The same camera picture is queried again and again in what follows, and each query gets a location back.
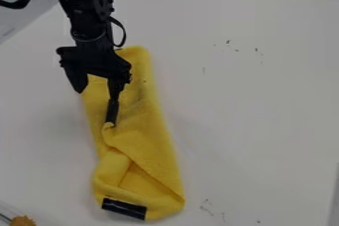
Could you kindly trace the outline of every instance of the black tag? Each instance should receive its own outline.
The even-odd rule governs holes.
[[[109,198],[104,198],[101,208],[107,211],[128,215],[141,220],[145,220],[147,212],[146,206],[133,205],[122,201],[112,200]]]

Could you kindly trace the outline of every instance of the towel fold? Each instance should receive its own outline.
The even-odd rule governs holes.
[[[82,93],[100,160],[94,196],[105,210],[146,221],[162,219],[183,209],[184,196],[149,52],[133,47],[116,53],[133,66],[132,82],[120,95],[117,126],[105,123],[105,78],[89,75]]]

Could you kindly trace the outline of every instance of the tabletop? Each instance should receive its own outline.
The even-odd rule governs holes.
[[[152,53],[185,187],[185,210],[156,225],[326,225],[339,162],[339,1],[115,7],[127,45]],[[54,7],[0,46],[0,200],[38,225],[140,224],[92,197],[96,152],[55,54],[72,44],[68,29]]]

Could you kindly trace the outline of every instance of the dark spot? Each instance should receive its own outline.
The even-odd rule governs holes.
[[[223,221],[224,223],[226,223],[225,213],[221,213],[221,215],[222,215],[222,221]]]
[[[210,216],[214,216],[214,214],[211,211],[209,211],[206,207],[201,205],[199,208],[200,210],[207,212]]]

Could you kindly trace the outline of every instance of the robotic arm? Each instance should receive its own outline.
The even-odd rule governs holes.
[[[0,6],[21,9],[31,0],[18,0],[8,3],[0,0]],[[131,65],[120,58],[114,47],[122,47],[126,40],[123,25],[111,17],[113,0],[58,0],[71,24],[71,36],[75,47],[59,48],[60,64],[73,86],[81,93],[88,84],[87,74],[105,77],[108,80],[110,100],[107,122],[116,125],[119,110],[119,95],[125,84],[131,80]],[[120,44],[113,40],[112,26],[115,24],[124,32]]]

